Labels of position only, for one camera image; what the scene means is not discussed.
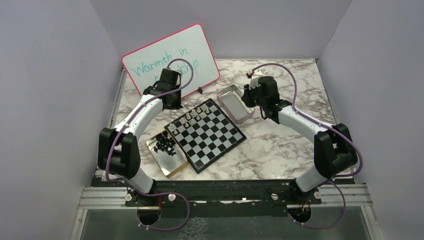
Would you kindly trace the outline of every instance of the chessboard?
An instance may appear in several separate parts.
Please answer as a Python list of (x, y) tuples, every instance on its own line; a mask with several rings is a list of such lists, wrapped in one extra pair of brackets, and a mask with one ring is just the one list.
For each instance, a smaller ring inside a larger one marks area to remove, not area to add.
[(209, 98), (165, 126), (197, 173), (246, 139)]

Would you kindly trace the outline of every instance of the gray wall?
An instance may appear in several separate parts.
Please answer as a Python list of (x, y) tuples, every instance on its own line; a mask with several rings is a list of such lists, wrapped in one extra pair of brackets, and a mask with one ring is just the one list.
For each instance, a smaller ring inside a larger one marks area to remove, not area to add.
[(69, 239), (119, 63), (88, 0), (0, 1), (0, 239)]
[(90, 0), (120, 56), (194, 23), (216, 58), (319, 58), (351, 0)]
[(424, 1), (353, 0), (318, 62), (388, 240), (423, 239)]

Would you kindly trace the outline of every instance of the screw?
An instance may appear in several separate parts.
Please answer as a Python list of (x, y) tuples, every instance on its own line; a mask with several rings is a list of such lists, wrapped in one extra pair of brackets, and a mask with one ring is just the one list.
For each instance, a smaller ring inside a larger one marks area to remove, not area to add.
[(313, 196), (314, 196), (316, 199), (321, 199), (321, 193), (320, 193), (319, 191), (314, 192), (314, 193), (313, 193)]
[(175, 194), (169, 194), (168, 195), (168, 200), (171, 201), (171, 202), (173, 202), (175, 200), (175, 198), (176, 198)]
[(129, 201), (131, 201), (133, 199), (133, 197), (131, 196), (131, 194), (127, 194), (127, 195), (125, 195), (125, 201), (126, 202), (129, 202)]
[(276, 201), (276, 200), (278, 200), (278, 195), (273, 193), (273, 194), (271, 194), (271, 198), (272, 198), (272, 200)]

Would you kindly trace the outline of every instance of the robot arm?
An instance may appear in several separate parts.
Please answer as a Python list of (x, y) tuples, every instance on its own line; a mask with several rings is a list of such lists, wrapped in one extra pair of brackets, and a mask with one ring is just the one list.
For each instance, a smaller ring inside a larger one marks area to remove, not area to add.
[[(290, 183), (290, 196), (293, 200), (303, 198), (318, 185), (357, 163), (358, 158), (353, 147), (337, 134), (321, 126), (331, 126), (330, 123), (321, 122), (303, 112), (320, 123), (315, 124), (300, 116), (300, 111), (295, 111), (291, 102), (280, 99), (277, 82), (272, 76), (263, 76), (256, 70), (248, 77), (251, 77), (251, 81), (244, 86), (241, 98), (244, 104), (249, 108), (259, 106), (261, 115), (262, 111), (265, 113), (265, 116), (262, 115), (264, 119), (271, 119), (295, 130), (314, 145), (314, 166)], [(352, 140), (349, 129), (344, 124), (332, 127)]]
[(178, 89), (181, 85), (179, 76), (179, 72), (164, 68), (159, 81), (155, 83), (155, 86), (144, 90), (140, 102), (132, 112), (113, 129), (105, 127), (100, 132), (97, 165), (100, 169), (105, 170), (113, 141), (118, 135), (118, 131), (127, 125), (113, 150), (109, 172), (124, 178), (143, 193), (148, 193), (155, 181), (140, 168), (138, 141), (146, 127), (162, 110), (181, 107), (181, 91), (151, 100), (159, 94)]

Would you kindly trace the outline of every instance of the open metal tin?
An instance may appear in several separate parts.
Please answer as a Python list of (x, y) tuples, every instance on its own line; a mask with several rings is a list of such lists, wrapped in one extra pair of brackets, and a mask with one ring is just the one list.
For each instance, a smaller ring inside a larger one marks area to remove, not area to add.
[(242, 96), (242, 92), (235, 84), (216, 94), (216, 101), (235, 124), (241, 124), (255, 114), (254, 108), (249, 108), (244, 104)]
[(156, 146), (156, 136), (161, 135), (162, 133), (159, 133), (155, 135), (154, 137), (150, 138), (146, 141), (146, 145), (148, 150), (150, 151), (151, 155), (153, 156), (154, 160), (156, 161), (157, 165), (159, 165), (159, 168), (162, 170), (163, 174), (170, 178), (174, 174), (178, 173), (187, 165), (189, 162), (187, 161), (186, 157), (183, 155), (181, 149), (178, 147), (178, 144), (174, 145), (174, 151), (175, 155), (171, 156), (165, 151), (155, 151), (154, 147)]

